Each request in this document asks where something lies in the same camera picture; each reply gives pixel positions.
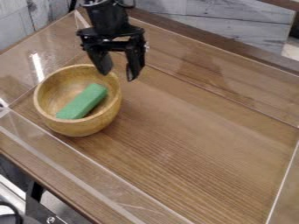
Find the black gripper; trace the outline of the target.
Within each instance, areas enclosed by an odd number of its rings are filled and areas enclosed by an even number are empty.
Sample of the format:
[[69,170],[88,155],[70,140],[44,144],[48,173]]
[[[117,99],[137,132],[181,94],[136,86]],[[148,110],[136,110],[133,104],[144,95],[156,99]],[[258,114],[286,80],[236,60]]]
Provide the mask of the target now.
[[100,74],[108,75],[113,62],[108,52],[125,52],[125,77],[133,81],[145,66],[145,30],[125,25],[110,34],[100,33],[94,27],[77,30],[81,48]]

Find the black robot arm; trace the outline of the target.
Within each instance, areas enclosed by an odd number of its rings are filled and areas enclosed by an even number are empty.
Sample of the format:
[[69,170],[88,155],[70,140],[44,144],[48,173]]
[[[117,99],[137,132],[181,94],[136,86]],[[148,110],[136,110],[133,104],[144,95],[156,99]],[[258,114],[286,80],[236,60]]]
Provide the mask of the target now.
[[133,81],[145,66],[145,30],[129,24],[126,9],[136,2],[122,0],[84,0],[90,27],[77,30],[81,48],[100,74],[108,75],[113,68],[110,52],[125,53],[125,77]]

